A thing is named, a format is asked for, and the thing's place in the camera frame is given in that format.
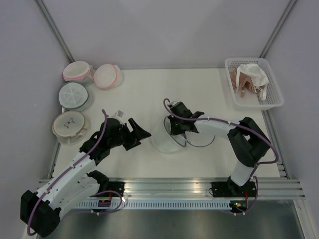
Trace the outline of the blue-trimmed mesh laundry bag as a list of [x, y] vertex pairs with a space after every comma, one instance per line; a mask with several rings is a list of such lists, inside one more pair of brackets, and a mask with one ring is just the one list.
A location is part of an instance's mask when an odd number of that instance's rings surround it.
[[168, 117], [157, 121], [151, 130], [151, 135], [152, 145], [163, 153], [174, 153], [188, 146], [196, 148], [207, 147], [214, 143], [216, 139], [216, 136], [206, 133], [185, 132], [180, 135], [171, 135]]

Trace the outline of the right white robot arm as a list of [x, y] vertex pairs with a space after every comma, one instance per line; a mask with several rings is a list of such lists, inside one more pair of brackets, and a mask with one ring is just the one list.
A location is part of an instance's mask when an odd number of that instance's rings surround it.
[[185, 135], [187, 132], [207, 133], [230, 142], [237, 163], [226, 182], [226, 192], [238, 197], [262, 164], [273, 164], [279, 159], [269, 139], [252, 118], [245, 117], [233, 122], [207, 116], [204, 112], [192, 113], [183, 102], [164, 99], [169, 113], [171, 135]]

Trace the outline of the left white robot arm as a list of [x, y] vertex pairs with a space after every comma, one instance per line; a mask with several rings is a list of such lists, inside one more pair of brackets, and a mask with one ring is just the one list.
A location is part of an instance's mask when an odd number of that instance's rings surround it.
[[111, 149], [123, 146], [128, 151], [151, 137], [132, 118], [128, 124], [131, 128], [116, 118], [105, 118], [60, 174], [35, 192], [27, 190], [22, 194], [20, 219], [27, 225], [28, 236], [50, 235], [75, 205], [89, 196], [108, 194], [108, 177], [95, 167], [109, 156]]

